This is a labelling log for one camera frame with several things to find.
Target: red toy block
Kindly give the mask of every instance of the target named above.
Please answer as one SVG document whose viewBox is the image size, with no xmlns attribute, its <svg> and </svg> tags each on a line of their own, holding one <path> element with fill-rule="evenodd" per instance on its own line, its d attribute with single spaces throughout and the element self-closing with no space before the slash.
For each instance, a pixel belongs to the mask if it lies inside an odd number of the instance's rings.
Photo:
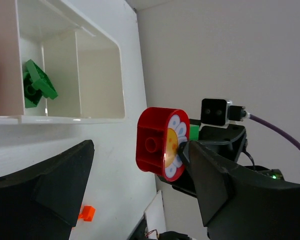
<svg viewBox="0 0 300 240">
<path fill-rule="evenodd" d="M 79 214 L 78 219 L 83 219 L 85 222 L 92 222 L 94 219 L 96 209 L 92 206 L 84 206 L 82 213 Z"/>
<path fill-rule="evenodd" d="M 187 142 L 188 115 L 180 109 L 149 107 L 140 116 L 136 137 L 136 164 L 144 172 L 177 180 L 185 170 L 177 150 Z"/>
</svg>

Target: wire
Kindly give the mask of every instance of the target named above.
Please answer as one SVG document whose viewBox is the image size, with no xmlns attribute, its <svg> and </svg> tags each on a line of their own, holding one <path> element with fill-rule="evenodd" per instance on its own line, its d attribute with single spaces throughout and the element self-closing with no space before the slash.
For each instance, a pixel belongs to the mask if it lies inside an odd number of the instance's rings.
<svg viewBox="0 0 300 240">
<path fill-rule="evenodd" d="M 251 163 L 252 163 L 252 166 L 253 166 L 253 170 L 256 170 L 255 160 L 254 160 L 254 158 L 251 156 L 251 154 L 248 153 L 246 150 L 243 150 L 242 152 L 250 159 L 250 161 L 251 161 Z"/>
<path fill-rule="evenodd" d="M 148 233 L 145 235 L 145 237 L 149 237 L 150 234 L 154 233 L 155 232 L 155 235 L 156 235 L 156 238 L 159 238 L 159 234 L 158 234 L 158 230 L 157 229 L 154 229 L 154 230 L 151 230 L 151 231 L 148 231 Z"/>
<path fill-rule="evenodd" d="M 289 135 L 288 133 L 286 133 L 285 131 L 283 131 L 282 129 L 278 128 L 275 125 L 272 125 L 270 122 L 267 122 L 266 120 L 263 120 L 257 116 L 254 116 L 252 114 L 250 114 L 249 118 L 259 124 L 262 124 L 264 126 L 266 126 L 267 128 L 275 131 L 276 133 L 280 134 L 282 137 L 284 137 L 285 139 L 287 139 L 290 143 L 292 143 L 297 149 L 300 150 L 300 142 L 298 142 L 295 138 L 293 138 L 291 135 Z"/>
</svg>

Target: white shelf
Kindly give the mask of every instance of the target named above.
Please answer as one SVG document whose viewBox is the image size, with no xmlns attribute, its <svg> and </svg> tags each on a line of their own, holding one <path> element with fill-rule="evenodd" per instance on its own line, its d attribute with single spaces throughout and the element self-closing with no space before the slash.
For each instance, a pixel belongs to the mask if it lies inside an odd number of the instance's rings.
<svg viewBox="0 0 300 240">
<path fill-rule="evenodd" d="M 32 59 L 58 97 L 25 108 Z M 0 1 L 0 124 L 97 124 L 125 118 L 118 45 L 61 0 Z"/>
</svg>

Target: small orange block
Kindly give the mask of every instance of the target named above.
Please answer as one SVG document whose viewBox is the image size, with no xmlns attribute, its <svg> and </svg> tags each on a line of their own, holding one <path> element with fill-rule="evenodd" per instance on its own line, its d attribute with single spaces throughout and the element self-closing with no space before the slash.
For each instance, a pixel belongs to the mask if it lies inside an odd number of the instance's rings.
<svg viewBox="0 0 300 240">
<path fill-rule="evenodd" d="M 78 219 L 83 219 L 85 222 L 92 222 L 95 212 L 96 209 L 94 207 L 84 206 L 82 212 L 78 216 Z"/>
</svg>

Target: white table surface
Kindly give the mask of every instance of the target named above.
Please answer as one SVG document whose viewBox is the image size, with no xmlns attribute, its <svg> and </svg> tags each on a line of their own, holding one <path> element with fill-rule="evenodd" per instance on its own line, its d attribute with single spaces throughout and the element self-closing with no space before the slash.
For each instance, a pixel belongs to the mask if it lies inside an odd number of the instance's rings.
<svg viewBox="0 0 300 240">
<path fill-rule="evenodd" d="M 0 125 L 0 176 L 91 139 L 95 155 L 83 205 L 96 208 L 72 240 L 125 240 L 156 194 L 154 175 L 137 168 L 137 121 L 146 108 L 137 16 L 124 0 L 69 0 L 112 36 L 121 53 L 125 120 L 95 125 Z"/>
</svg>

